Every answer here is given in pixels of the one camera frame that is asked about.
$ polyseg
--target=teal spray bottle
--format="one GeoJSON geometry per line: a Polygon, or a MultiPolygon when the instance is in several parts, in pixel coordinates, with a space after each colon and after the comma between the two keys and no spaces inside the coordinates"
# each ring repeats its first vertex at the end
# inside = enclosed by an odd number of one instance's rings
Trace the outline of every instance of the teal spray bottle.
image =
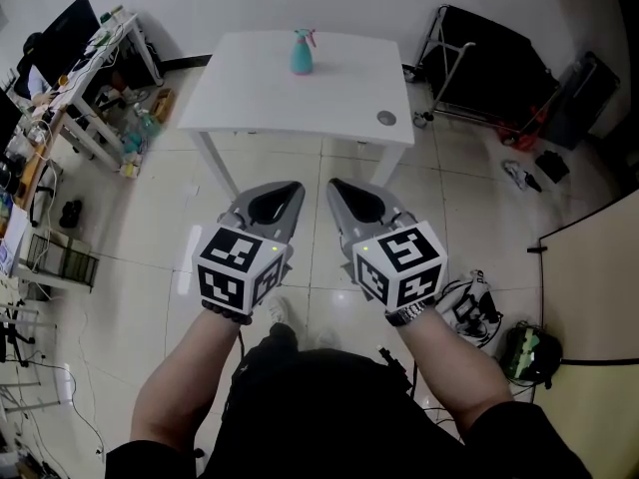
{"type": "Polygon", "coordinates": [[[296,75],[307,75],[313,70],[313,55],[311,55],[311,48],[309,48],[307,39],[316,48],[316,40],[313,38],[314,32],[315,30],[307,28],[296,30],[298,38],[291,54],[291,71],[296,75]]]}

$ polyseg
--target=metal rack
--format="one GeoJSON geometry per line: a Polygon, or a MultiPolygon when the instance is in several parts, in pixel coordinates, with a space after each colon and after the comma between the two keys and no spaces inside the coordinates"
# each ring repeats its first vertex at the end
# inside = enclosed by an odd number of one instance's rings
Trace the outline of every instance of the metal rack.
{"type": "Polygon", "coordinates": [[[423,58],[424,58],[424,56],[426,54],[426,50],[428,49],[428,47],[429,46],[441,46],[442,47],[441,51],[443,53],[443,63],[444,63],[444,70],[445,70],[444,83],[443,83],[443,85],[441,86],[441,89],[439,90],[439,92],[436,95],[433,93],[434,100],[432,102],[432,105],[431,105],[430,109],[428,111],[426,111],[426,112],[414,112],[413,118],[412,118],[412,122],[418,128],[422,128],[423,129],[423,128],[426,127],[427,123],[433,121],[434,114],[441,114],[441,115],[445,115],[445,116],[448,116],[448,117],[453,117],[453,118],[456,118],[456,119],[462,119],[464,121],[470,121],[470,122],[474,122],[474,123],[478,123],[478,124],[491,126],[491,127],[494,127],[494,128],[498,128],[498,129],[501,129],[501,130],[505,130],[505,131],[511,132],[511,133],[513,133],[515,135],[520,135],[520,134],[524,133],[526,131],[526,129],[532,123],[534,123],[535,120],[542,114],[542,112],[544,112],[550,106],[552,101],[555,99],[555,97],[559,93],[560,87],[558,86],[555,89],[553,94],[543,104],[543,106],[541,106],[541,108],[539,108],[537,113],[535,115],[533,115],[532,118],[524,126],[522,126],[519,129],[514,129],[514,128],[511,128],[509,126],[506,126],[506,125],[498,122],[497,121],[499,119],[498,116],[486,114],[486,113],[478,111],[478,110],[464,108],[464,107],[459,106],[459,105],[455,105],[455,104],[452,104],[452,103],[445,102],[443,100],[444,93],[445,93],[446,89],[448,88],[448,86],[450,85],[450,81],[452,80],[452,77],[455,75],[455,72],[457,71],[457,68],[459,67],[459,64],[463,60],[463,58],[466,55],[466,53],[468,52],[468,50],[470,50],[471,48],[477,46],[476,43],[474,43],[474,42],[467,42],[461,47],[453,46],[453,45],[448,44],[448,43],[445,42],[444,33],[443,33],[444,32],[443,31],[443,18],[445,16],[446,10],[449,7],[450,7],[449,5],[441,5],[437,9],[437,12],[435,13],[435,17],[432,20],[432,24],[430,26],[430,30],[428,31],[428,34],[426,35],[426,39],[424,41],[423,48],[421,49],[419,55],[417,56],[417,59],[416,59],[416,62],[415,62],[415,68],[412,70],[412,73],[410,73],[410,74],[406,74],[405,70],[404,70],[404,77],[406,79],[406,82],[411,83],[414,80],[414,78],[415,78],[415,73],[420,69],[420,65],[421,65],[421,63],[423,61],[423,58]],[[457,53],[457,58],[455,59],[454,63],[450,67],[450,69],[448,69],[449,66],[448,66],[448,58],[447,58],[447,55],[446,55],[446,50],[451,50],[451,51],[457,53]]]}
{"type": "Polygon", "coordinates": [[[99,260],[86,253],[60,246],[32,235],[27,266],[35,272],[45,272],[60,278],[93,286],[99,260]]]}

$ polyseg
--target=black shirt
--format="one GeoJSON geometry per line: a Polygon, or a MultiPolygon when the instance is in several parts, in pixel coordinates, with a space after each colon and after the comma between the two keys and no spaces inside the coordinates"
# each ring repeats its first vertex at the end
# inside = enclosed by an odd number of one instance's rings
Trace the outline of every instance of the black shirt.
{"type": "MultiPolygon", "coordinates": [[[[430,421],[396,375],[357,355],[308,351],[235,381],[203,477],[589,477],[539,407],[490,408],[464,445],[430,421]]],[[[137,441],[108,454],[106,477],[193,478],[194,464],[193,456],[137,441]]]]}

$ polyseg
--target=pink spray nozzle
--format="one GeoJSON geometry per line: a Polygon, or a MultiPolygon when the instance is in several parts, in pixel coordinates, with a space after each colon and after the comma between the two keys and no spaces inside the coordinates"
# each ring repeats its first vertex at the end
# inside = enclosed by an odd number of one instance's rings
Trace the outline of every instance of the pink spray nozzle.
{"type": "Polygon", "coordinates": [[[298,39],[309,39],[309,41],[311,41],[311,44],[313,45],[314,48],[316,48],[318,45],[316,44],[316,40],[313,37],[313,33],[315,32],[315,28],[313,29],[309,29],[309,28],[300,28],[298,30],[296,30],[296,34],[298,34],[298,39]]]}

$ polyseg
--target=computer monitor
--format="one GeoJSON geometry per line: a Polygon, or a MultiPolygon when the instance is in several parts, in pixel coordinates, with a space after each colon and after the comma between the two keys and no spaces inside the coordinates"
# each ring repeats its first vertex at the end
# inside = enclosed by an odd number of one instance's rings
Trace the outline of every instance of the computer monitor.
{"type": "Polygon", "coordinates": [[[7,148],[21,117],[20,109],[4,91],[0,91],[0,154],[7,148]]]}
{"type": "Polygon", "coordinates": [[[52,87],[82,57],[100,22],[89,0],[76,0],[42,33],[33,64],[52,87]]]}

